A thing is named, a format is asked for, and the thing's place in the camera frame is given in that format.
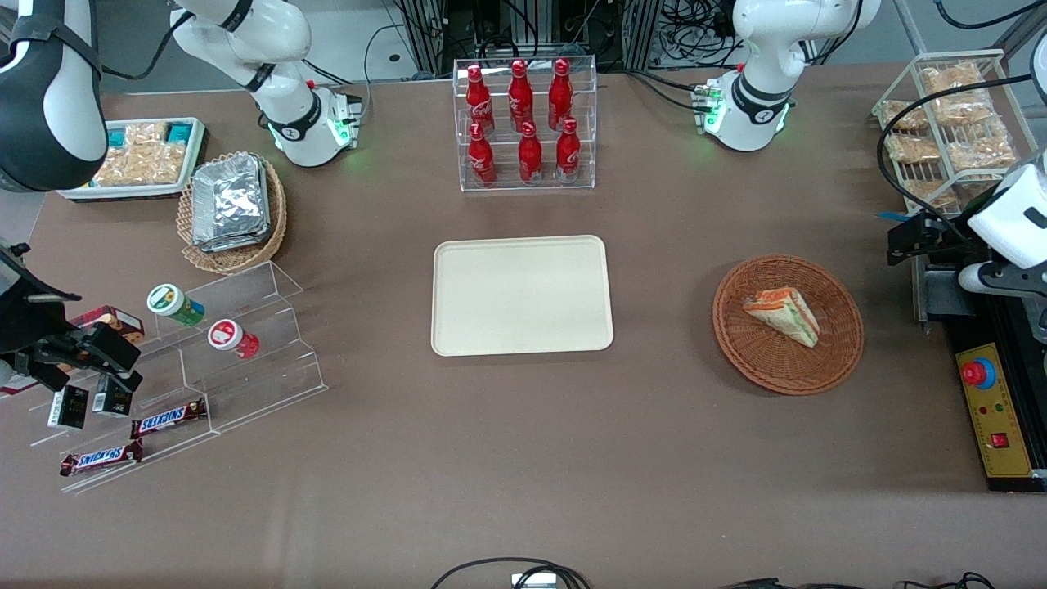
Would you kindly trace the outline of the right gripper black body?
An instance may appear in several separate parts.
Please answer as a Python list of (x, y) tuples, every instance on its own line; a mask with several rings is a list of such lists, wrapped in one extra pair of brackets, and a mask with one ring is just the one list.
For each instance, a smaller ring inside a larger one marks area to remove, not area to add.
[(77, 348), (77, 329), (65, 312), (66, 303), (83, 297), (38, 279), (23, 260), (29, 251), (29, 245), (2, 246), (1, 346), (2, 360), (10, 366), (12, 352), (34, 344), (74, 344)]

